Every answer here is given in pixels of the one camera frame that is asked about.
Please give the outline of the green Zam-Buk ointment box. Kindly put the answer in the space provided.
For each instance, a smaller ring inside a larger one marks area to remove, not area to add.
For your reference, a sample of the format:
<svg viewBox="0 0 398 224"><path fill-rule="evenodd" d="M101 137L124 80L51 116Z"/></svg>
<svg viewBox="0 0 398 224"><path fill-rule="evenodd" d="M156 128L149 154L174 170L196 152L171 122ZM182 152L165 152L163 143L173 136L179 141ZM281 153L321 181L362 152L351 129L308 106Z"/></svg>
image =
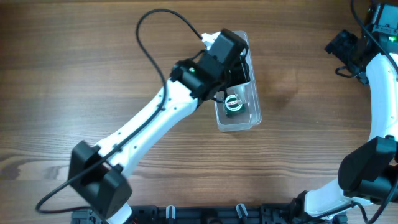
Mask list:
<svg viewBox="0 0 398 224"><path fill-rule="evenodd" d="M245 105L241 103L241 100L235 94L228 95L223 102L223 106L226 116L229 118L243 114L246 111Z"/></svg>

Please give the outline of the white spray bottle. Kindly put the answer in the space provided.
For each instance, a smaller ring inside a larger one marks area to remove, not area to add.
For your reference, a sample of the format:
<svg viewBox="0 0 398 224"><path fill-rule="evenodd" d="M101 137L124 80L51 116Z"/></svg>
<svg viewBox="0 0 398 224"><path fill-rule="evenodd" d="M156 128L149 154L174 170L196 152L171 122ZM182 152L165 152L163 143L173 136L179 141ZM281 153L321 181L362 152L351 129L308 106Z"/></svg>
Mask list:
<svg viewBox="0 0 398 224"><path fill-rule="evenodd" d="M227 89L228 95L234 95L238 104L243 105L247 103L246 87L242 85L233 86Z"/></svg>

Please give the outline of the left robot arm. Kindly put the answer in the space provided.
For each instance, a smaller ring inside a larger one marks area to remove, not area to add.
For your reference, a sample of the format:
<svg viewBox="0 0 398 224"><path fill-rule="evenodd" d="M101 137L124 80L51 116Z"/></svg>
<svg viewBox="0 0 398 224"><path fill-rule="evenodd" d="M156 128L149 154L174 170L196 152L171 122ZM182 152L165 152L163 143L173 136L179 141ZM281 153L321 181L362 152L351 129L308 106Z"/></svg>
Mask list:
<svg viewBox="0 0 398 224"><path fill-rule="evenodd" d="M127 178L139 160L174 125L204 101L242 76L249 52L245 37L222 29L203 34L197 61L178 61L158 94L124 126L94 146L79 142L72 150L68 180L105 223L124 223L132 215Z"/></svg>

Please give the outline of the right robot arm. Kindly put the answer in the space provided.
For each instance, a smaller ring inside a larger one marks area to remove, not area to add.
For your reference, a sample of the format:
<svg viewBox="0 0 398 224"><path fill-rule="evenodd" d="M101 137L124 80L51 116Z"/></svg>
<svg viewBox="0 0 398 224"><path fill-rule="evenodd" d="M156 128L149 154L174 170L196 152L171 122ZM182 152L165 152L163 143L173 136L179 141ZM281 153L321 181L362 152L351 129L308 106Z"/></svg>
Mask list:
<svg viewBox="0 0 398 224"><path fill-rule="evenodd" d="M357 37L341 31L326 47L343 66L369 85L371 130L363 144L341 162L335 180L304 191L289 205L289 223L338 223L338 216L358 207L365 223L374 223L388 206L397 203L397 5L373 2L365 20L351 13L361 28Z"/></svg>

